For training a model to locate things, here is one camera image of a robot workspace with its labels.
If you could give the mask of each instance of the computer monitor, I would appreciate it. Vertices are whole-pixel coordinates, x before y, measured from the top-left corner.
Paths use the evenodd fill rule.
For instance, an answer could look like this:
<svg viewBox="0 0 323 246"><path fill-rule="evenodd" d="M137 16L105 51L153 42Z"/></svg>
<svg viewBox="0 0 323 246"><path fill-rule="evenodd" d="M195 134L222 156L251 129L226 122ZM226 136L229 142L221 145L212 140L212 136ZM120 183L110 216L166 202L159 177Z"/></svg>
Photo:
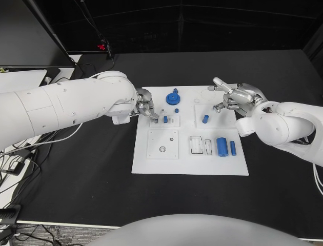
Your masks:
<svg viewBox="0 0 323 246"><path fill-rule="evenodd" d="M74 67L32 1L0 0L0 67Z"/></svg>

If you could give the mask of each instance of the black tabletop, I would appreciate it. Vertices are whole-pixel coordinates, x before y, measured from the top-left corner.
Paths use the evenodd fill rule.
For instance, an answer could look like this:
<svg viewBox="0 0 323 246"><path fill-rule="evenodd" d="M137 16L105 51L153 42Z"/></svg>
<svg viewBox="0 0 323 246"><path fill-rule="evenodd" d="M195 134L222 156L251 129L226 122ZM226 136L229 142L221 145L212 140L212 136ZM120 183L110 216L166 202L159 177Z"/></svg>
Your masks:
<svg viewBox="0 0 323 246"><path fill-rule="evenodd" d="M111 66L104 55L84 55L79 62L98 72ZM94 66L81 67L94 75ZM136 87L212 85L218 76L229 84L252 84L273 101L323 106L323 82L301 50L121 54L114 70ZM123 226L166 214L212 214L323 239L312 163L252 134L241 139L250 176L131 174L136 132L137 117L115 126L104 116L52 145L42 175L19 201L19 220ZM40 147L39 160L48 149Z"/></svg>

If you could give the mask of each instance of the red light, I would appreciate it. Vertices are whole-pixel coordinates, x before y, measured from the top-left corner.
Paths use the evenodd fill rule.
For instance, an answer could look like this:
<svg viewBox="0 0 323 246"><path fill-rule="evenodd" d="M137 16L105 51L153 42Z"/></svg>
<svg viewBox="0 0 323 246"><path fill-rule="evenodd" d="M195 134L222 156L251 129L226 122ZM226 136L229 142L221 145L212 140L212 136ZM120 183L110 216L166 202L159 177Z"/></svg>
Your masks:
<svg viewBox="0 0 323 246"><path fill-rule="evenodd" d="M104 45L97 45L97 47L98 47L101 50L105 50L105 46L104 46Z"/></svg>

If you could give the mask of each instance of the robotic hand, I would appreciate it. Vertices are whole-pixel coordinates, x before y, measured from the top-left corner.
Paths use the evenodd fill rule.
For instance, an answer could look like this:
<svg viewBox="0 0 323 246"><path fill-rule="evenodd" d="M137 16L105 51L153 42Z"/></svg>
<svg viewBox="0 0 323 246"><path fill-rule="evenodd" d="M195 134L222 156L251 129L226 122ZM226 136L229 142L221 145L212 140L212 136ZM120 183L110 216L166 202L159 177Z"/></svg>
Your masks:
<svg viewBox="0 0 323 246"><path fill-rule="evenodd" d="M115 125L128 123L139 114L159 117L151 93L134 88L124 73L108 71L97 75L0 94L0 151L102 115L113 117Z"/></svg>
<svg viewBox="0 0 323 246"><path fill-rule="evenodd" d="M257 133L263 142L323 166L323 107L296 102L268 101L263 92L248 84L234 88L219 78L209 90L224 91L224 102L215 111L237 110L245 117L237 121L242 137ZM312 144L300 141L316 130Z"/></svg>

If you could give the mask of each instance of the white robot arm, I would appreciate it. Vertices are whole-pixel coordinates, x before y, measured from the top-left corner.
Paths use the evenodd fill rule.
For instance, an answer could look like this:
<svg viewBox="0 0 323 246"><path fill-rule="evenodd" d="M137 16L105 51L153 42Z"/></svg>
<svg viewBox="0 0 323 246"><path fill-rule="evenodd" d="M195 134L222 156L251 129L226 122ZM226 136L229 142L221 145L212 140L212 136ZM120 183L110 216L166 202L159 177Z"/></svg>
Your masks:
<svg viewBox="0 0 323 246"><path fill-rule="evenodd" d="M232 88L219 78L213 82L216 86L209 90L225 91L224 102L215 105L216 112L226 108L245 116L237 121L239 135L245 137L255 132L267 145L323 166L323 107L268 101L254 86L239 84ZM312 144L293 142L314 130Z"/></svg>
<svg viewBox="0 0 323 246"><path fill-rule="evenodd" d="M113 123L143 114L157 118L151 94L136 89L124 73L65 81L0 94L0 151L22 140L78 125L102 115Z"/></svg>

